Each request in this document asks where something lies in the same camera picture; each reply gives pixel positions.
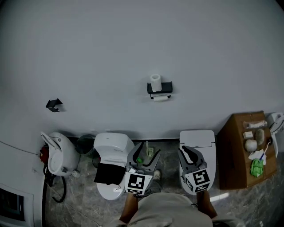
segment black cloth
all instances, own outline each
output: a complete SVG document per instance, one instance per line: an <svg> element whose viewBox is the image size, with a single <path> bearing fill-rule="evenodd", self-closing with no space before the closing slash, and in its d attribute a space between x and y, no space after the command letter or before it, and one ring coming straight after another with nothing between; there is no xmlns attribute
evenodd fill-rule
<svg viewBox="0 0 284 227"><path fill-rule="evenodd" d="M98 164L98 170L94 182L102 184L119 185L122 181L126 168L112 164Z"/></svg>

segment black wall-mounted holder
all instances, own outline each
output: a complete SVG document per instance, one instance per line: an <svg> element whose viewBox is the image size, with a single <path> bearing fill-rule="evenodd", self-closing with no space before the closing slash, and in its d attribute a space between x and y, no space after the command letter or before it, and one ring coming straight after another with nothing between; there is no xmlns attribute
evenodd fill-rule
<svg viewBox="0 0 284 227"><path fill-rule="evenodd" d="M173 83L172 82L162 83L162 90L157 91L157 92L153 92L151 84L147 83L147 92L150 95L151 99L154 99L154 97L152 96L153 94L163 94L163 95L170 94L173 92Z"/></svg>
<svg viewBox="0 0 284 227"><path fill-rule="evenodd" d="M59 99L56 100L49 100L46 104L46 108L48 108L51 112L60 112L58 108L55 108L56 105L61 105L62 102Z"/></svg>

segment human arm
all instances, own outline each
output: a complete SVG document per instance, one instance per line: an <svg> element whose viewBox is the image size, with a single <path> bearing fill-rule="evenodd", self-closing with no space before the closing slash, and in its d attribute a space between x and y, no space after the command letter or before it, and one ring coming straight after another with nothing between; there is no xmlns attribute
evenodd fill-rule
<svg viewBox="0 0 284 227"><path fill-rule="evenodd" d="M198 203L198 210L210 218L214 218L217 216L217 213L210 202L209 193L207 190L198 192L197 194L197 203Z"/></svg>
<svg viewBox="0 0 284 227"><path fill-rule="evenodd" d="M128 193L124 209L119 220L123 221L124 223L129 223L137 210L138 198L134 197L134 194Z"/></svg>

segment wall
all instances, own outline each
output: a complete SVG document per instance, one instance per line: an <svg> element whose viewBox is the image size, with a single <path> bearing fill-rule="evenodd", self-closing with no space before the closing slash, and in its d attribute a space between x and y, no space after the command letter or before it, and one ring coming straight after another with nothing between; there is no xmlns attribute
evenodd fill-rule
<svg viewBox="0 0 284 227"><path fill-rule="evenodd" d="M218 132L234 112L284 110L275 1L18 0L0 17L1 89L22 105L0 138L21 148L36 150L41 130L174 138ZM150 100L154 73L173 81L169 101ZM45 108L54 98L66 112Z"/></svg>
<svg viewBox="0 0 284 227"><path fill-rule="evenodd" d="M24 196L25 225L14 221L7 226L41 227L44 175L39 158L0 143L0 171L0 188ZM1 226L6 226L6 221L0 216Z"/></svg>

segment pants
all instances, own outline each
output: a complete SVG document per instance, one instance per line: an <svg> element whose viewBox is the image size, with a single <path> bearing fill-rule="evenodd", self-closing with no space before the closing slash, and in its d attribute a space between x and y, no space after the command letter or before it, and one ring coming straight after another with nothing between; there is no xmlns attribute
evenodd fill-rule
<svg viewBox="0 0 284 227"><path fill-rule="evenodd" d="M152 182L150 183L150 185L146 189L144 195L135 194L134 196L137 197L137 198L144 198L144 197L147 197L148 195L151 195L153 193L161 192L161 188L162 187L161 187L159 181L152 180Z"/></svg>

